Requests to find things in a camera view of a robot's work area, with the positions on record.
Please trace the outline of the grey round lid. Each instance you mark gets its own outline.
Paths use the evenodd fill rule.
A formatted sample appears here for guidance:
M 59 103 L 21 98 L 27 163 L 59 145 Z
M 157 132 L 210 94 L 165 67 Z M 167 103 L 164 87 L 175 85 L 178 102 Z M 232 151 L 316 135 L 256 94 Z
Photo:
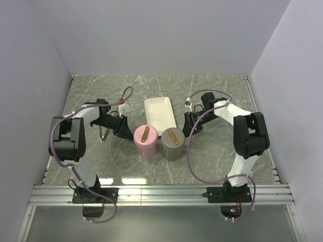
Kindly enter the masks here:
M 170 151 L 182 149 L 185 145 L 185 136 L 178 128 L 166 129 L 160 140 L 162 146 Z

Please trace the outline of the grey cylindrical container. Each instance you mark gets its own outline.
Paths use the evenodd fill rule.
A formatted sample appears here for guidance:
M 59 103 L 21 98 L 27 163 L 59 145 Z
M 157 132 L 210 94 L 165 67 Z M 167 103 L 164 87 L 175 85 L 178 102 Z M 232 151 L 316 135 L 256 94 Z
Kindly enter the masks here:
M 167 161 L 178 160 L 183 153 L 185 145 L 185 135 L 178 128 L 166 129 L 160 138 L 161 154 Z

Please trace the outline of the pink round lid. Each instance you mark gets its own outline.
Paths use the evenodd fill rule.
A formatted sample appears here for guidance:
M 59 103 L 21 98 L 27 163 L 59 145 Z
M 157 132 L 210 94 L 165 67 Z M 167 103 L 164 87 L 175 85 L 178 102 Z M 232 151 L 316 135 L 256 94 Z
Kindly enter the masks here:
M 134 142 L 138 147 L 149 148 L 158 140 L 157 130 L 150 125 L 141 125 L 134 132 Z

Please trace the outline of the metal food tongs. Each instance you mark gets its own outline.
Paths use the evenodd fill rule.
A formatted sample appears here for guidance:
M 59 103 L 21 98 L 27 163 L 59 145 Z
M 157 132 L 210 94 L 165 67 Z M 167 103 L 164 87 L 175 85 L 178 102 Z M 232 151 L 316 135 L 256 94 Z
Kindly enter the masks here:
M 110 114 L 112 116 L 118 116 L 119 115 L 118 111 L 116 111 L 116 110 L 112 111 Z M 99 138 L 100 138 L 100 140 L 104 141 L 107 138 L 109 132 L 110 132 L 109 128 L 106 128 L 105 130 L 103 130 L 103 127 L 99 126 Z

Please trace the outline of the white rectangular plate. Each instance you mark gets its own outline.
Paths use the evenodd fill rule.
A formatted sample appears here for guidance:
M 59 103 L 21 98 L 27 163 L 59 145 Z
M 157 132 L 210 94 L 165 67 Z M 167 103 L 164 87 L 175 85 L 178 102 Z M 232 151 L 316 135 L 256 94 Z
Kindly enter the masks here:
M 155 97 L 144 100 L 146 122 L 159 134 L 168 128 L 176 128 L 176 121 L 169 97 Z

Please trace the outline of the pink cylindrical container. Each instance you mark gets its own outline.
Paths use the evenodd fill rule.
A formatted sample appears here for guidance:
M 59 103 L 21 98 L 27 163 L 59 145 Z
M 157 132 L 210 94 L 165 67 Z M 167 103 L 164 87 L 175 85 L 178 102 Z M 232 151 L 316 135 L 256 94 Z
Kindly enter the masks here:
M 144 159 L 153 158 L 158 152 L 158 133 L 153 126 L 141 125 L 133 135 L 139 155 Z

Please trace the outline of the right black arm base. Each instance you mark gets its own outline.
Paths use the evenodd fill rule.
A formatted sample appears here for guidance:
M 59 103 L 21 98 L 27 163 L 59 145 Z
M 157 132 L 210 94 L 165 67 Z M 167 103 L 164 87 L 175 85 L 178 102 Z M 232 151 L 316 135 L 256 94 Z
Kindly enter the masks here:
M 241 188 L 207 187 L 202 194 L 207 198 L 208 203 L 250 203 L 252 202 L 251 192 L 248 186 Z

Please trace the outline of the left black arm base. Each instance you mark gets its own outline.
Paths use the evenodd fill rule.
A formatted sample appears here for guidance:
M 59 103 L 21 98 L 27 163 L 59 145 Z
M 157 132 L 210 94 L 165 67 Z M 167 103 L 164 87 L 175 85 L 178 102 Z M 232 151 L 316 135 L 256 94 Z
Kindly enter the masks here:
M 98 194 L 101 194 L 102 196 L 105 196 L 115 203 L 117 202 L 118 199 L 118 188 L 100 188 L 98 191 L 95 191 Z M 76 188 L 74 189 L 74 194 L 72 198 L 72 203 L 73 204 L 93 204 L 93 203 L 102 203 L 103 198 L 94 195 L 93 193 L 90 193 L 88 190 L 85 188 Z

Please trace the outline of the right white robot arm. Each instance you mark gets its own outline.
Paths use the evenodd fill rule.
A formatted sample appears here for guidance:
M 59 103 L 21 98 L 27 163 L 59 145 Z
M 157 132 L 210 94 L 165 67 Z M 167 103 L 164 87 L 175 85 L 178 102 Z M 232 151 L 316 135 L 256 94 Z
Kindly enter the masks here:
M 203 111 L 184 113 L 183 133 L 188 139 L 187 158 L 190 158 L 192 136 L 202 131 L 202 125 L 216 118 L 222 118 L 233 127 L 233 145 L 236 152 L 234 163 L 227 177 L 223 179 L 223 196 L 227 201 L 235 201 L 247 186 L 249 175 L 270 140 L 264 116 L 261 112 L 246 111 L 232 103 L 233 97 L 223 91 L 205 89 L 191 94 L 185 106 L 191 108 L 190 99 L 203 92 L 201 96 Z

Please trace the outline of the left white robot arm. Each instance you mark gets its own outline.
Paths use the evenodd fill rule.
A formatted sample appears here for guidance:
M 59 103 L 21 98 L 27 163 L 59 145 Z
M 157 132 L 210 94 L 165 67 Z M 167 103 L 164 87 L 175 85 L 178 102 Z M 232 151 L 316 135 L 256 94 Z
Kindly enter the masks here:
M 85 159 L 86 125 L 96 125 L 113 131 L 118 138 L 133 140 L 127 117 L 109 113 L 111 104 L 105 99 L 86 102 L 70 115 L 56 116 L 51 120 L 48 151 L 59 166 L 68 168 L 78 180 L 76 193 L 96 203 L 106 196 L 102 193 L 97 174 Z

